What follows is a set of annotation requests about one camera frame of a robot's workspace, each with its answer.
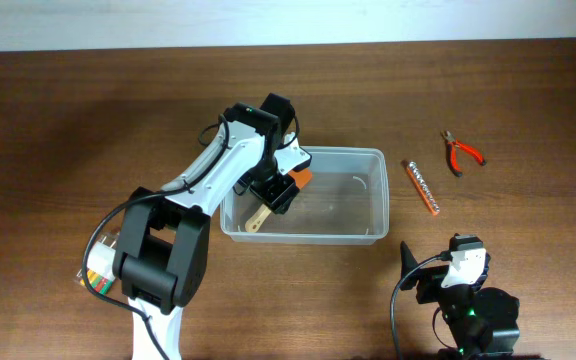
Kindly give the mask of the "orange scraper wooden handle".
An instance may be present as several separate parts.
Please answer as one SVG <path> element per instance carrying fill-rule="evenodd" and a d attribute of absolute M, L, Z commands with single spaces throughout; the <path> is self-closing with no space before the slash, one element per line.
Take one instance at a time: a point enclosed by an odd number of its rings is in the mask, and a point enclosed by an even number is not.
<path fill-rule="evenodd" d="M 246 221 L 246 231 L 257 232 L 271 213 L 285 214 L 291 202 L 312 177 L 313 174 L 308 168 L 301 171 L 291 170 L 285 175 L 279 174 L 264 185 L 254 186 L 251 192 L 261 201 L 261 205 Z"/>

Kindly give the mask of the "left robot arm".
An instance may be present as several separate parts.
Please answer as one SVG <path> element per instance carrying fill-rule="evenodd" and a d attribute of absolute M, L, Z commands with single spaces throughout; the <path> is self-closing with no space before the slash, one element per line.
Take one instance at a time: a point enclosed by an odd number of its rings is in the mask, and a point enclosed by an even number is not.
<path fill-rule="evenodd" d="M 290 132 L 291 102 L 270 94 L 258 108 L 237 103 L 218 117 L 201 155 L 157 192 L 136 189 L 124 214 L 112 264 L 133 314 L 133 358 L 178 359 L 182 311 L 207 268 L 210 223 L 241 186 L 265 213 L 283 214 L 300 192 L 296 175 L 311 155 Z"/>

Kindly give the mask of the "clear plastic container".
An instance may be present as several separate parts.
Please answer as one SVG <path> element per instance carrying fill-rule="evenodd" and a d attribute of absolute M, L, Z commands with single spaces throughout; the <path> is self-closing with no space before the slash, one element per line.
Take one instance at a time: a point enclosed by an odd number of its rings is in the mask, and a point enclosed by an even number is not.
<path fill-rule="evenodd" d="M 375 148 L 307 146 L 311 181 L 282 215 L 270 214 L 257 232 L 245 223 L 260 207 L 251 193 L 229 193 L 222 201 L 220 228 L 249 243 L 371 245 L 389 231 L 386 161 Z"/>

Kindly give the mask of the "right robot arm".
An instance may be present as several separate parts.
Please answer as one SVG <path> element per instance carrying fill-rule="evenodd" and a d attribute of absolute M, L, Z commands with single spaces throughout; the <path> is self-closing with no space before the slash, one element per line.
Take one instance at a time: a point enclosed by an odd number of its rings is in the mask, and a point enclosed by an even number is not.
<path fill-rule="evenodd" d="M 406 243 L 400 244 L 401 278 L 390 300 L 390 323 L 395 350 L 403 357 L 396 330 L 395 303 L 403 290 L 416 290 L 418 304 L 436 304 L 455 344 L 444 344 L 439 359 L 510 359 L 520 337 L 519 299 L 483 284 L 490 255 L 475 235 L 454 235 L 447 250 L 417 261 Z"/>

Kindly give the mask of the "clear case coloured screwdriver bits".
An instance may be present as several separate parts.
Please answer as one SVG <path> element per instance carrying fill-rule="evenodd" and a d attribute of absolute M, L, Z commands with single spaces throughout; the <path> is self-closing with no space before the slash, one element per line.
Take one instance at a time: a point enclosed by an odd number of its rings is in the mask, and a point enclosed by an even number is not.
<path fill-rule="evenodd" d="M 86 276 L 94 290 L 102 295 L 109 292 L 116 279 L 112 264 L 119 234 L 119 228 L 101 233 L 89 254 Z"/>

